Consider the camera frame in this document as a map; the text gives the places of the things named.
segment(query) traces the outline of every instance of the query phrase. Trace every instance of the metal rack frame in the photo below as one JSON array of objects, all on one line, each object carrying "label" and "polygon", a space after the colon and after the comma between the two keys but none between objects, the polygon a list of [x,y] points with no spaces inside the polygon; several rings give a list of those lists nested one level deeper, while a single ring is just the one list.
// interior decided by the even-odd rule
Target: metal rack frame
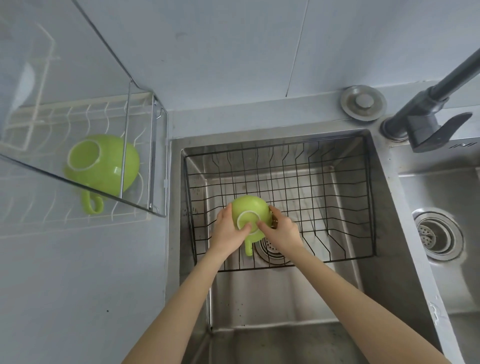
[{"label": "metal rack frame", "polygon": [[[333,138],[333,139],[322,139],[322,142],[324,141],[335,141],[335,140],[339,140],[339,138]],[[274,145],[274,146],[264,146],[264,147],[252,147],[252,148],[245,148],[245,149],[233,149],[233,150],[225,150],[225,151],[218,151],[218,152],[211,152],[211,153],[201,153],[201,154],[194,154],[194,155],[190,155],[190,156],[185,156],[184,157],[184,166],[185,166],[185,175],[186,175],[186,180],[187,180],[187,200],[188,200],[188,209],[189,209],[189,223],[190,223],[190,233],[191,233],[191,240],[192,240],[192,253],[193,253],[193,257],[194,257],[194,261],[195,261],[195,264],[198,262],[198,260],[201,258],[202,255],[204,255],[206,253],[206,250],[204,252],[199,252],[198,249],[197,249],[197,244],[198,243],[205,243],[208,245],[208,241],[209,239],[211,238],[211,236],[205,236],[204,238],[202,239],[198,239],[196,237],[196,233],[195,233],[195,230],[196,229],[206,229],[207,232],[208,232],[208,228],[210,225],[212,225],[216,219],[212,220],[212,221],[208,221],[205,225],[198,225],[198,224],[195,224],[195,221],[194,221],[194,217],[196,215],[205,215],[205,214],[208,214],[208,213],[211,213],[212,211],[214,211],[215,209],[217,208],[224,208],[227,204],[227,196],[223,193],[225,189],[225,186],[226,185],[231,185],[232,189],[233,189],[233,198],[237,198],[238,195],[243,195],[243,194],[253,194],[253,195],[260,195],[260,193],[262,193],[264,195],[264,193],[268,193],[270,195],[270,193],[272,194],[273,198],[270,199],[269,201],[267,201],[269,204],[272,204],[272,205],[279,205],[279,204],[284,204],[287,208],[285,209],[284,214],[286,214],[287,216],[289,217],[293,217],[292,215],[295,215],[295,216],[298,216],[300,215],[300,220],[297,220],[296,222],[299,223],[300,226],[303,225],[303,223],[311,223],[312,224],[312,231],[306,231],[306,230],[303,230],[302,228],[300,228],[300,234],[302,236],[302,239],[303,241],[306,243],[306,246],[309,248],[310,252],[313,254],[313,255],[316,255],[314,249],[312,249],[310,243],[308,242],[308,240],[305,238],[305,233],[308,233],[308,232],[313,232],[314,235],[315,235],[315,238],[318,239],[318,241],[321,243],[321,245],[323,246],[324,249],[326,249],[328,251],[328,255],[329,255],[329,258],[328,259],[323,259],[323,261],[325,263],[331,263],[331,262],[340,262],[340,261],[349,261],[349,260],[356,260],[356,259],[361,259],[361,258],[368,258],[368,257],[372,257],[372,256],[375,256],[376,255],[376,244],[375,244],[375,216],[374,216],[374,208],[373,208],[373,199],[372,199],[372,193],[371,193],[371,190],[372,190],[372,184],[371,184],[371,177],[370,177],[370,159],[369,159],[369,153],[368,153],[368,149],[367,149],[367,142],[366,142],[366,139],[365,137],[362,137],[362,143],[363,143],[363,147],[362,147],[362,154],[361,155],[353,155],[353,156],[340,156],[338,158],[332,158],[332,159],[324,159],[324,156],[327,155],[329,152],[331,152],[332,149],[335,148],[335,146],[332,147],[332,149],[330,150],[327,150],[327,151],[322,151],[322,153],[320,154],[320,162],[314,162],[313,161],[313,158],[315,156],[319,157],[318,156],[318,153],[319,151],[321,151],[320,149],[320,144],[318,144],[318,147],[317,149],[313,152],[313,153],[310,153],[308,156],[307,156],[307,163],[298,163],[298,160],[299,158],[303,155],[303,153],[305,152],[305,144],[306,143],[311,143],[311,142],[303,142],[303,143],[291,143],[291,144],[282,144],[282,145]],[[298,154],[296,157],[295,157],[295,163],[294,164],[285,164],[284,161],[285,159],[287,158],[287,156],[290,154],[290,149],[293,149],[294,146],[298,147],[302,145],[302,150],[301,150],[301,153]],[[272,158],[273,158],[273,148],[275,147],[286,147],[287,148],[287,153],[285,154],[285,156],[283,157],[282,159],[282,164],[281,166],[276,166],[276,167],[273,167],[271,165],[271,162],[272,162]],[[259,168],[258,167],[258,156],[259,156],[259,149],[263,149],[263,148],[270,148],[272,149],[272,152],[271,152],[271,158],[270,158],[270,161],[269,161],[269,167],[267,169],[269,169],[269,173],[267,173],[267,178],[266,179],[261,179],[260,178],[260,174],[259,174],[259,170],[264,170],[265,168]],[[230,159],[228,157],[228,155],[230,153],[235,153],[235,152],[241,152],[241,155],[242,155],[242,159],[244,159],[244,152],[246,151],[255,151],[255,154],[256,154],[256,167],[255,168],[250,168],[250,169],[246,169],[245,168],[245,162],[243,160],[243,169],[241,170],[233,170],[232,169],[232,164],[230,162]],[[230,169],[230,178],[231,178],[231,181],[230,179],[228,179],[228,182],[224,182],[222,183],[222,175],[226,175],[228,174],[228,171],[225,171],[225,170],[220,170],[220,167],[219,167],[219,162],[218,162],[218,155],[219,154],[226,154],[227,157],[226,157],[226,160],[229,164],[229,169]],[[213,163],[214,165],[217,166],[218,168],[218,171],[217,172],[200,172],[200,171],[194,171],[194,172],[191,172],[189,171],[188,169],[188,159],[189,158],[194,158],[194,157],[199,157],[199,156],[203,156],[204,158],[210,158],[211,159],[211,163]],[[341,183],[338,183],[336,181],[332,181],[332,182],[329,182],[330,179],[327,177],[327,175],[329,173],[332,173],[331,171],[327,171],[327,170],[324,170],[327,168],[327,165],[329,163],[336,163],[340,160],[343,160],[343,159],[346,159],[346,158],[358,158],[358,157],[362,157],[363,159],[363,166],[362,168],[359,168],[357,170],[359,171],[364,171],[364,179],[361,180],[361,181],[354,181],[354,182],[341,182]],[[312,168],[314,168],[314,165],[315,164],[318,164],[320,163],[320,170],[321,172],[320,173],[313,173],[312,172]],[[303,168],[307,168],[308,169],[308,174],[300,174],[299,175],[299,169],[300,167],[303,167]],[[280,177],[273,177],[272,175],[272,168],[281,168],[281,171],[283,172],[283,175],[280,174]],[[284,184],[284,187],[283,188],[274,188],[274,180],[275,179],[283,179],[285,180],[285,170],[286,168],[294,168],[295,169],[295,175],[296,178],[297,178],[297,185],[294,186],[294,187],[287,187],[287,184],[285,183],[285,181],[283,182]],[[341,172],[352,172],[354,170],[335,170],[335,173],[341,173]],[[211,175],[211,174],[217,174],[218,175],[218,180],[219,180],[219,187],[220,187],[220,191],[221,191],[221,196],[218,196],[218,195],[211,195],[211,196],[208,196],[204,199],[199,199],[199,200],[195,200],[195,199],[192,199],[192,194],[191,194],[191,191],[193,189],[199,189],[199,188],[202,188],[202,187],[198,187],[198,186],[190,186],[190,177],[192,176],[195,176],[195,175],[198,175],[198,176],[201,176],[203,179],[205,179],[205,176],[206,175]],[[242,181],[242,178],[240,177],[239,178],[239,182],[235,182],[235,177],[234,177],[234,174],[237,174],[237,175],[242,175],[243,174],[243,181]],[[254,182],[256,182],[256,188],[254,188],[254,190],[248,190],[248,184],[251,183],[252,181],[247,181],[247,175],[250,174],[250,175],[254,175]],[[320,175],[321,176],[321,182],[318,183],[318,184],[312,184],[312,176],[318,176]],[[301,177],[306,177],[308,176],[310,178],[310,192],[311,192],[311,196],[310,197],[300,197],[301,196],[301,193],[300,193],[300,183],[299,183],[299,176]],[[266,182],[268,186],[272,186],[271,189],[262,189],[260,187],[260,182]],[[245,185],[245,188],[244,188],[244,191],[239,193],[237,191],[237,188],[236,188],[236,184],[244,184]],[[340,185],[340,184],[344,184],[344,185],[358,185],[358,184],[365,184],[365,190],[366,190],[366,194],[365,195],[358,195],[358,196],[348,196],[348,195],[337,195],[337,194],[326,194],[325,193],[325,188],[326,186],[328,185]],[[214,184],[206,184],[203,188],[206,190],[207,188],[211,188],[215,186]],[[313,193],[313,188],[314,187],[317,187],[317,188],[322,188],[323,189],[323,195],[321,196],[316,196],[314,197],[314,193]],[[287,189],[297,189],[297,194],[298,194],[298,197],[297,198],[293,198],[293,199],[288,199],[287,198]],[[285,194],[285,199],[280,199],[280,200],[276,200],[274,195],[275,195],[275,192],[280,192],[280,190],[283,190],[284,194]],[[212,198],[215,198],[215,197],[221,197],[221,206],[213,206],[213,207],[210,207],[209,209],[207,209],[207,200],[209,199],[212,199]],[[306,198],[309,198],[311,199],[311,202],[312,202],[312,206],[315,206],[314,204],[314,199],[316,198],[323,198],[323,201],[326,202],[327,198],[328,197],[333,197],[333,198],[364,198],[365,199],[365,203],[364,203],[364,206],[361,208],[361,209],[358,209],[358,210],[354,210],[354,209],[348,209],[348,208],[345,208],[345,207],[340,207],[340,206],[324,206],[324,207],[321,207],[319,208],[320,211],[323,211],[324,212],[324,216],[321,216],[321,220],[324,221],[324,225],[325,225],[325,228],[324,229],[321,229],[321,230],[318,230],[315,228],[315,221],[319,220],[318,217],[315,218],[315,212],[314,212],[314,208],[313,208],[313,217],[312,218],[309,218],[309,219],[303,219],[301,217],[301,207],[299,209],[289,209],[288,208],[288,201],[291,201],[291,200],[298,200],[299,202],[299,206],[301,206],[301,203],[300,203],[300,200],[301,199],[306,199]],[[205,211],[203,212],[194,212],[193,211],[193,208],[192,208],[192,204],[193,203],[204,203],[205,205]],[[337,208],[337,209],[346,209],[346,210],[350,210],[350,212],[360,212],[360,211],[367,211],[368,212],[368,221],[363,221],[363,222],[355,222],[355,221],[348,221],[348,220],[345,220],[345,219],[341,219],[341,218],[337,218],[337,217],[333,217],[333,216],[328,216],[328,210],[329,209],[332,209],[332,208]],[[329,220],[337,220],[337,221],[340,221],[343,226],[345,226],[345,224],[355,224],[355,225],[364,225],[364,224],[368,224],[369,225],[369,232],[370,232],[370,235],[369,236],[357,236],[357,235],[354,235],[354,234],[351,234],[347,231],[347,228],[345,227],[343,230],[339,230],[338,228],[336,228],[335,226],[331,226],[329,227]],[[359,255],[359,256],[347,256],[347,252],[345,250],[345,248],[334,238],[334,236],[332,236],[331,232],[332,231],[337,231],[338,233],[341,233],[341,234],[346,234],[346,235],[349,235],[353,238],[356,238],[356,239],[369,239],[370,240],[370,246],[371,246],[371,253],[370,254],[364,254],[364,255]],[[341,257],[341,258],[333,258],[332,257],[332,252],[329,250],[329,248],[327,247],[327,244],[325,244],[322,239],[319,237],[320,233],[323,232],[323,233],[326,233],[327,237],[329,240],[331,240],[334,244],[336,244],[341,250],[343,250],[343,254],[344,256]],[[255,250],[258,251],[259,249],[259,245],[258,244],[266,244],[267,243],[267,240],[266,238],[262,239],[260,242],[257,242],[254,244],[255,246]],[[268,264],[267,266],[263,266],[261,264],[258,264],[258,262],[255,261],[255,252],[253,254],[253,257],[252,257],[252,263],[253,263],[253,267],[242,267],[242,263],[240,261],[240,257],[242,256],[241,254],[241,251],[243,249],[243,246],[241,246],[237,252],[238,252],[238,268],[228,268],[225,266],[225,263],[223,265],[223,269],[219,270],[219,271],[225,271],[225,272],[228,272],[228,271],[241,271],[241,270],[256,270],[256,269],[268,269],[268,268],[276,268],[276,267],[288,267],[288,266],[293,266],[292,263],[290,263],[289,261],[286,261],[285,260],[285,257],[283,258],[283,263],[282,264],[271,264],[271,261],[270,261],[270,256],[267,255],[268,257],[268,261],[266,261],[266,263]]]},{"label": "metal rack frame", "polygon": [[[57,174],[51,173],[51,172],[43,170],[41,168],[37,168],[37,167],[32,166],[32,165],[29,165],[28,163],[22,162],[21,160],[17,160],[16,158],[13,158],[12,156],[6,155],[4,153],[0,153],[0,159],[4,160],[4,161],[7,161],[9,163],[12,163],[16,166],[20,166],[20,167],[26,168],[28,170],[34,171],[36,173],[40,173],[42,175],[51,177],[55,180],[62,181],[64,183],[68,183],[68,184],[73,185],[75,187],[79,187],[79,188],[89,190],[89,191],[94,192],[96,194],[99,194],[101,196],[110,198],[110,199],[118,201],[118,202],[125,203],[125,204],[133,206],[135,208],[147,211],[147,212],[149,212],[153,215],[165,218],[168,214],[168,183],[167,183],[167,181],[168,181],[168,160],[169,160],[168,113],[167,113],[166,109],[164,108],[164,106],[162,105],[162,103],[160,102],[160,100],[158,99],[158,97],[155,95],[155,93],[152,90],[149,90],[148,88],[140,86],[136,83],[136,81],[134,80],[132,75],[127,71],[125,66],[122,64],[122,62],[117,57],[117,55],[112,50],[112,48],[109,46],[109,44],[106,42],[106,40],[102,37],[102,35],[98,31],[98,29],[92,23],[92,21],[90,20],[88,15],[85,13],[85,11],[82,9],[82,7],[79,5],[79,3],[76,0],[72,0],[72,3],[75,5],[75,7],[78,9],[78,11],[82,14],[84,19],[87,21],[87,23],[93,29],[95,34],[100,38],[100,40],[102,41],[104,46],[107,48],[109,53],[112,55],[112,57],[116,60],[118,65],[123,69],[123,71],[127,74],[128,78],[130,79],[129,84],[128,84],[128,96],[127,96],[126,109],[125,109],[126,110],[126,115],[125,115],[125,130],[124,130],[124,133],[123,133],[124,143],[123,143],[123,155],[122,155],[120,195],[119,196],[113,196],[113,195],[110,195],[110,194],[106,194],[102,191],[99,191],[99,190],[93,189],[91,187],[82,185],[80,183],[68,180],[64,177],[61,177],[61,176],[57,175]],[[41,29],[47,34],[47,36],[49,36],[47,31],[45,31],[43,28],[41,28]],[[52,38],[51,38],[51,40],[52,40],[52,43],[51,43],[52,45],[51,45],[51,48],[48,52],[48,59],[46,59],[46,66],[45,66],[44,73],[43,73],[43,76],[42,76],[43,83],[44,83],[44,79],[47,76],[49,61],[50,61],[50,58],[52,57],[53,48],[55,46],[54,40]],[[152,118],[151,118],[151,126],[150,126],[151,140],[150,140],[150,153],[149,153],[149,161],[148,161],[149,171],[148,171],[147,204],[146,204],[146,206],[141,206],[141,205],[138,205],[138,204],[136,204],[132,201],[126,200],[123,196],[123,188],[122,188],[123,187],[124,169],[125,169],[126,147],[127,147],[127,132],[128,132],[129,121],[130,121],[129,115],[130,115],[130,100],[131,100],[131,96],[132,96],[132,85],[137,87],[139,90],[143,90],[143,91],[147,91],[147,92],[152,93],[152,110],[151,110]],[[31,136],[31,133],[33,131],[33,127],[37,123],[36,116],[37,116],[37,113],[38,113],[38,107],[39,107],[39,103],[40,103],[41,96],[42,96],[42,90],[43,90],[43,88],[41,88],[39,90],[38,96],[36,98],[36,108],[35,108],[35,111],[34,111],[34,114],[33,114],[34,117],[28,123],[29,124],[28,125],[28,128],[29,128],[28,130],[29,130],[29,135],[30,136]],[[164,125],[164,128],[165,128],[164,133],[165,133],[165,139],[166,139],[165,140],[165,159],[166,159],[166,162],[165,162],[165,171],[164,171],[165,180],[162,183],[162,186],[165,190],[165,194],[164,194],[165,201],[164,201],[163,211],[160,211],[159,208],[156,207],[154,205],[154,202],[153,202],[154,187],[155,187],[155,163],[156,163],[156,128],[157,128],[156,124],[157,124],[157,121],[160,118],[162,118],[162,120],[165,120],[163,125]]]}]

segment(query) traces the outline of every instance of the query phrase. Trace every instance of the sink drain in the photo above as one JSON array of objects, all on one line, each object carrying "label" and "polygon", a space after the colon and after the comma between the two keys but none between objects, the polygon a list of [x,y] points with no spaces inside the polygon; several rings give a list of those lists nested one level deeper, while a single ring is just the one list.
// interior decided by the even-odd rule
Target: sink drain
[{"label": "sink drain", "polygon": [[261,239],[255,244],[255,250],[258,255],[265,261],[274,265],[284,265],[289,263],[282,253],[280,253],[273,245],[268,241],[267,238]]},{"label": "sink drain", "polygon": [[420,240],[427,255],[436,260],[451,260],[463,250],[463,235],[446,215],[428,211],[415,218]]}]

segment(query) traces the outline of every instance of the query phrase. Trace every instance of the kitchen faucet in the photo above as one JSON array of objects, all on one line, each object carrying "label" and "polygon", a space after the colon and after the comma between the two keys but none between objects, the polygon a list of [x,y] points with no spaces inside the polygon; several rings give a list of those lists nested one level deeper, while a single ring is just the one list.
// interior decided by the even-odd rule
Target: kitchen faucet
[{"label": "kitchen faucet", "polygon": [[380,127],[382,134],[397,142],[408,139],[414,153],[443,147],[472,113],[458,114],[442,126],[435,114],[444,107],[452,93],[479,73],[480,49],[435,86],[420,91],[399,112],[386,119]]}]

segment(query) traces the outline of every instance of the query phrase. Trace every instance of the stainless steel sink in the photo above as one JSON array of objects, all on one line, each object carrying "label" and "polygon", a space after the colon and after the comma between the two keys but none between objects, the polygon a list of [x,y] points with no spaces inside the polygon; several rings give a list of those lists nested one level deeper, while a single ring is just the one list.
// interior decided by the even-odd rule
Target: stainless steel sink
[{"label": "stainless steel sink", "polygon": [[480,138],[392,157],[466,363],[480,362]]},{"label": "stainless steel sink", "polygon": [[[300,223],[313,254],[457,363],[458,346],[448,318],[436,317],[444,306],[403,195],[392,192],[400,182],[377,128],[335,121],[173,140],[166,297],[208,248],[218,209],[256,194]],[[335,148],[315,159],[317,146]],[[355,180],[355,170],[363,179]],[[276,188],[273,181],[283,182]],[[240,249],[218,273],[184,362],[366,363],[299,271],[268,262],[259,249],[253,257]]]}]

